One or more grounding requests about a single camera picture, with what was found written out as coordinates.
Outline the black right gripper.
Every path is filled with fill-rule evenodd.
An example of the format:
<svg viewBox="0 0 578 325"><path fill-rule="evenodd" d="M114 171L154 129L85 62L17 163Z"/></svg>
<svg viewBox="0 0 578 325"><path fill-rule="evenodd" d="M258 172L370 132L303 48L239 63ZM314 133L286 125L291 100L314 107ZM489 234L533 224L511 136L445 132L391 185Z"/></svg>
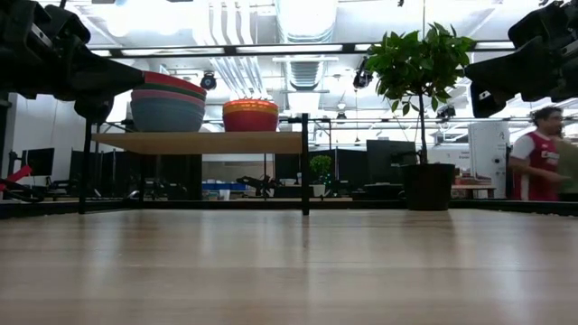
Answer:
<svg viewBox="0 0 578 325"><path fill-rule="evenodd" d="M578 0L554 0L532 11L508 37L512 53L465 68L475 117L498 113L515 96L555 103L578 98Z"/></svg>

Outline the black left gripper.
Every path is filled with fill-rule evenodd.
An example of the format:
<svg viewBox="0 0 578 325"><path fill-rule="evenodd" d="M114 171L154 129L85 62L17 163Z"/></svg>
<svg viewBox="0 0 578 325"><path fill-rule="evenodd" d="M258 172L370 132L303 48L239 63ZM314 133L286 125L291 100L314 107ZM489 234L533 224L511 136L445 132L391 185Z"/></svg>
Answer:
<svg viewBox="0 0 578 325"><path fill-rule="evenodd" d="M65 4L0 0L0 93L52 95L103 123L114 96L143 85L145 74L91 52L89 30Z"/></svg>

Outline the large pink bowl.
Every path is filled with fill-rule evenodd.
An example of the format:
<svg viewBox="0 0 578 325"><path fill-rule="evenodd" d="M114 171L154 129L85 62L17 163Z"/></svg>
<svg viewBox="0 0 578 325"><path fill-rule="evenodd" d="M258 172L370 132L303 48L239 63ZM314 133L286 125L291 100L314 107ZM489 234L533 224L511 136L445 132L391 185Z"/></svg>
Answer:
<svg viewBox="0 0 578 325"><path fill-rule="evenodd" d="M178 99L194 103L199 106L205 106L205 102L197 97L184 95L178 92L155 90L155 89L138 89L131 92L132 99L142 98L163 98L163 99Z"/></svg>

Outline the large red bowl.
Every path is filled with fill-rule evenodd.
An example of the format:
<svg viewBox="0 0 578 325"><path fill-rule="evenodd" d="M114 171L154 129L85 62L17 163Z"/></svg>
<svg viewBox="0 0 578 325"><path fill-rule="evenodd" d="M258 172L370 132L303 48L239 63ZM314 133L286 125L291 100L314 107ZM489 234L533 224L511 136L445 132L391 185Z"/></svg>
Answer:
<svg viewBox="0 0 578 325"><path fill-rule="evenodd" d="M177 88L183 88L190 91L198 92L202 95L206 95L207 91L204 88L201 88L189 81L184 79L178 79L170 75L152 72L152 71L144 71L144 81L146 83L154 83L154 84L161 84L165 86L173 86Z"/></svg>

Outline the large blue bowl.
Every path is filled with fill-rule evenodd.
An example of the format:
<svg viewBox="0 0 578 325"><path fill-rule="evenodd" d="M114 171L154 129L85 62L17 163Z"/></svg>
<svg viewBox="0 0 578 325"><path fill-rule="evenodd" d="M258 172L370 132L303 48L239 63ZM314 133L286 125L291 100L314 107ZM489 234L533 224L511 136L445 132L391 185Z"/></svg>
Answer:
<svg viewBox="0 0 578 325"><path fill-rule="evenodd" d="M203 105L169 98L142 98L130 103L135 128L140 132L198 132Z"/></svg>

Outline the large teal bowl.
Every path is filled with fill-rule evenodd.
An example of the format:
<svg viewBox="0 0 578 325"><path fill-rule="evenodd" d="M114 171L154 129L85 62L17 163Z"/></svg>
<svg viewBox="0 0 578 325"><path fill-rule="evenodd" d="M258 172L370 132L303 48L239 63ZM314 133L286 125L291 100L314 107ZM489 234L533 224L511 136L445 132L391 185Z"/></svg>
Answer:
<svg viewBox="0 0 578 325"><path fill-rule="evenodd" d="M179 93L191 97L200 98L202 100L206 99L206 94L203 94L197 90L190 90L186 88L179 88L171 85L164 85L164 84L154 84L154 83L145 83L143 85L135 87L133 90L162 90L168 91L172 93Z"/></svg>

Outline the small orange bowl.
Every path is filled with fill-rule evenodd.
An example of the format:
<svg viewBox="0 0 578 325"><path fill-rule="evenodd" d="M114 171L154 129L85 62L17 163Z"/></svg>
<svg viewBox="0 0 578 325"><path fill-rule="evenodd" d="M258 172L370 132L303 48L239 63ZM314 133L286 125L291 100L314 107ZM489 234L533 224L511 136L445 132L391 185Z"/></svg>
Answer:
<svg viewBox="0 0 578 325"><path fill-rule="evenodd" d="M230 100L223 105L223 108L230 106L264 106L264 107L278 108L278 105L275 102L256 98L241 98L236 100Z"/></svg>

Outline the small purple bowl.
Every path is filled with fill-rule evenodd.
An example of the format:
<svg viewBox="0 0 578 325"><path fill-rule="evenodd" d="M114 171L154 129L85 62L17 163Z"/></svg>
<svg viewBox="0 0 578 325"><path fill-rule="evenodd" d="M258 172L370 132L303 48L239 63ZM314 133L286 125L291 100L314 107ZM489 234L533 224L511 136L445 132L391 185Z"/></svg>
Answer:
<svg viewBox="0 0 578 325"><path fill-rule="evenodd" d="M223 116L227 132L274 132L278 114L261 111L234 111Z"/></svg>

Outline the wooden shelf with black legs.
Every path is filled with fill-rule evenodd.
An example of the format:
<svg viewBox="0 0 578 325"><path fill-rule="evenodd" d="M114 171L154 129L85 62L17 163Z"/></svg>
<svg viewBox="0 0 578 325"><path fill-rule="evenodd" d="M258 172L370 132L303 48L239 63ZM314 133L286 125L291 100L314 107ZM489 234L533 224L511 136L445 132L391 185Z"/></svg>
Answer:
<svg viewBox="0 0 578 325"><path fill-rule="evenodd" d="M309 196L309 115L291 118L302 131L296 132L221 132L221 133L93 133L85 130L84 154L89 157L93 142L111 145L141 155L203 155L203 154L300 154L302 158L302 214L310 214Z"/></svg>

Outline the white cabinet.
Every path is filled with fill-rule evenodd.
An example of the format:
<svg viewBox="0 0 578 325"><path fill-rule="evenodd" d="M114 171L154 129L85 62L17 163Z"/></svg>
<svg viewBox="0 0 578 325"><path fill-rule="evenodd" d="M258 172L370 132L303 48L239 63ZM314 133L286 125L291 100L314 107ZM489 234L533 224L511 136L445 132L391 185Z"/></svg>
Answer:
<svg viewBox="0 0 578 325"><path fill-rule="evenodd" d="M507 197L508 123L477 122L468 129L471 175L494 188L495 199Z"/></svg>

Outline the person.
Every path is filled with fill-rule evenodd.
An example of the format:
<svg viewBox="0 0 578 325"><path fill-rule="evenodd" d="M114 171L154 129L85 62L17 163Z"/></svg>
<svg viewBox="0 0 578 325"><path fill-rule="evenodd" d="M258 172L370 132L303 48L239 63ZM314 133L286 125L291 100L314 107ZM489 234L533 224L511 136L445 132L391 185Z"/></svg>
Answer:
<svg viewBox="0 0 578 325"><path fill-rule="evenodd" d="M578 201L578 146L563 139L563 111L533 113L536 129L520 136L508 158L511 198L521 201Z"/></svg>

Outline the green leafy plant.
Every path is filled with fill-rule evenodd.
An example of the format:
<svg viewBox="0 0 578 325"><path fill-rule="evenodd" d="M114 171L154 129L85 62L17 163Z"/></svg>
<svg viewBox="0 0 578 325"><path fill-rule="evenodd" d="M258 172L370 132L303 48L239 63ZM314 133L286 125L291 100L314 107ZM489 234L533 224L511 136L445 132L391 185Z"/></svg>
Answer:
<svg viewBox="0 0 578 325"><path fill-rule="evenodd" d="M418 114L421 164L428 163L424 101L430 100L432 110L448 101L449 90L470 64L468 52L474 46L473 39L460 36L454 28L430 23L425 34L385 32L381 42L368 48L365 68L377 76L376 93L391 111Z"/></svg>

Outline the black background monitor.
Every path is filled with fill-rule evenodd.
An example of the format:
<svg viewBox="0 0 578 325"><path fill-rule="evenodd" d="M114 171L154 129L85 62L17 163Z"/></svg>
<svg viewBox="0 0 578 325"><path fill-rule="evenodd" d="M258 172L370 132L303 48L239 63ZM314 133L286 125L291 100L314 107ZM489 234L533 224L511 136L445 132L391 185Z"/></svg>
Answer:
<svg viewBox="0 0 578 325"><path fill-rule="evenodd" d="M32 176L51 176L54 154L54 148L25 150L22 154L22 164L32 169Z"/></svg>
<svg viewBox="0 0 578 325"><path fill-rule="evenodd" d="M367 140L367 158L371 183L401 184L401 167L417 163L415 143Z"/></svg>

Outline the silver ventilation duct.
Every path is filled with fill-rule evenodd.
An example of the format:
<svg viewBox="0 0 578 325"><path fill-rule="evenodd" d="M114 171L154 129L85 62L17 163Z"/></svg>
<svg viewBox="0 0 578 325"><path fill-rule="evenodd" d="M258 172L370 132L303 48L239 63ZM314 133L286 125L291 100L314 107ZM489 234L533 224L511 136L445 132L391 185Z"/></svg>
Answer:
<svg viewBox="0 0 578 325"><path fill-rule="evenodd" d="M331 42L337 9L338 0L275 0L280 42ZM316 89L324 71L324 61L319 57L285 64L285 75L295 90Z"/></svg>

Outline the black aluminium table frame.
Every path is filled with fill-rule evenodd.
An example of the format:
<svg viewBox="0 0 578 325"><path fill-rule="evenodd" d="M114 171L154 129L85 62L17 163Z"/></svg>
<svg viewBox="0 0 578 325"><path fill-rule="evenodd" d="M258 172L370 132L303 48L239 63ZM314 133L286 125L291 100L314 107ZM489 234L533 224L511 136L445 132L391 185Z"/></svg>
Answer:
<svg viewBox="0 0 578 325"><path fill-rule="evenodd" d="M188 58L188 57L252 57L252 56L296 56L327 54L363 54L368 51L370 43L297 43L297 44L251 44L251 45L207 45L159 48L105 48L103 52L108 59L142 59ZM138 154L140 166L144 168L147 159L153 155ZM25 203L13 200L0 200L0 219L19 217L38 217L52 214L79 213L92 211L110 211L117 209L299 209L300 199L287 200L87 200L80 197L77 201L54 201L43 203ZM403 209L406 203L397 200L345 200L345 199L312 199L313 209ZM555 213L559 215L578 214L578 203L531 203L510 200L458 200L454 202L457 209L489 209L514 212Z"/></svg>

